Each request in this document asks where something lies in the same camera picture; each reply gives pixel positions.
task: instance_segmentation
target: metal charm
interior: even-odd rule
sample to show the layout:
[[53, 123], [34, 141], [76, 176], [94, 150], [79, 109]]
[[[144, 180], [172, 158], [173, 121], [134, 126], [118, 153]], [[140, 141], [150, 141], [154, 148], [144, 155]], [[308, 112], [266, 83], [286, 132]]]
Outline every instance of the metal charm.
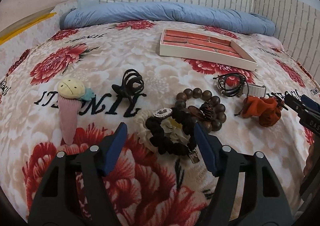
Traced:
[[199, 157], [198, 157], [198, 153], [197, 151], [194, 149], [192, 150], [189, 154], [188, 154], [189, 158], [191, 159], [191, 162], [193, 164], [196, 164], [200, 161]]
[[156, 112], [154, 112], [153, 116], [156, 118], [167, 118], [167, 117], [170, 117], [171, 114], [172, 114], [172, 109], [161, 108], [161, 109], [158, 109]]

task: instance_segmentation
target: yellow tape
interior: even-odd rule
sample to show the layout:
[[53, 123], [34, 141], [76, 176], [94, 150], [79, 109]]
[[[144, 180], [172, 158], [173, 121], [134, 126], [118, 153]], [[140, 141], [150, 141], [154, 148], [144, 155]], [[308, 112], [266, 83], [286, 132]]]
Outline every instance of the yellow tape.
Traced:
[[9, 34], [6, 34], [3, 37], [0, 37], [0, 45], [5, 43], [6, 41], [10, 40], [11, 38], [17, 36], [18, 34], [21, 34], [23, 31], [25, 31], [28, 28], [34, 26], [35, 24], [40, 23], [43, 20], [46, 20], [46, 19], [49, 19], [49, 18], [53, 17], [55, 14], [56, 14], [56, 12], [40, 16], [37, 19], [33, 20], [31, 23], [21, 27], [20, 29], [14, 30], [14, 31], [10, 32]]

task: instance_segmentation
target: yellow plush face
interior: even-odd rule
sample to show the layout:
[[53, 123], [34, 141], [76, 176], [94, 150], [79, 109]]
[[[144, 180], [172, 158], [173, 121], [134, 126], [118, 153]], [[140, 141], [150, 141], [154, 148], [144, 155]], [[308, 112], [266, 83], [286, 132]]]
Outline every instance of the yellow plush face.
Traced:
[[80, 98], [85, 94], [85, 87], [82, 81], [65, 78], [58, 84], [58, 93], [64, 98]]

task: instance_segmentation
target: floral blanket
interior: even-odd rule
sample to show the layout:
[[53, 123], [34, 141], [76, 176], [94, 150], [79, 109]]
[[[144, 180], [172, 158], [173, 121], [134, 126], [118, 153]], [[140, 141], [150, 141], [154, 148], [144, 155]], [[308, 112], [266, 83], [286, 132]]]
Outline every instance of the floral blanket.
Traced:
[[[255, 72], [211, 62], [159, 56], [164, 28], [227, 35], [236, 40], [258, 63]], [[121, 84], [127, 69], [136, 69], [145, 88], [129, 101], [117, 97], [112, 84]], [[217, 180], [203, 160], [158, 155], [139, 144], [134, 117], [140, 109], [171, 107], [177, 93], [200, 87], [219, 95], [213, 77], [230, 72], [244, 74], [248, 82], [265, 85], [280, 97], [288, 91], [299, 98], [306, 94], [319, 101], [319, 89], [285, 52], [263, 47], [247, 35], [183, 22], [133, 21], [59, 31], [47, 42], [26, 50], [1, 83], [0, 184], [8, 199], [27, 219], [33, 197], [55, 154], [83, 152], [115, 131], [120, 122], [128, 125], [128, 139], [114, 171], [104, 178], [106, 191], [122, 225], [194, 225], [203, 214]], [[75, 77], [95, 92], [82, 105], [72, 145], [66, 145], [59, 125], [57, 83]], [[229, 79], [228, 85], [236, 80]], [[235, 117], [241, 98], [221, 97], [227, 121], [212, 133], [222, 144], [240, 153], [262, 151], [275, 170], [293, 211], [300, 203], [299, 187], [312, 134], [299, 124], [292, 110], [282, 111], [274, 126], [261, 127], [257, 118]], [[199, 107], [200, 99], [187, 104]], [[241, 203], [243, 177], [231, 218]], [[77, 176], [83, 215], [90, 217], [82, 176]]]

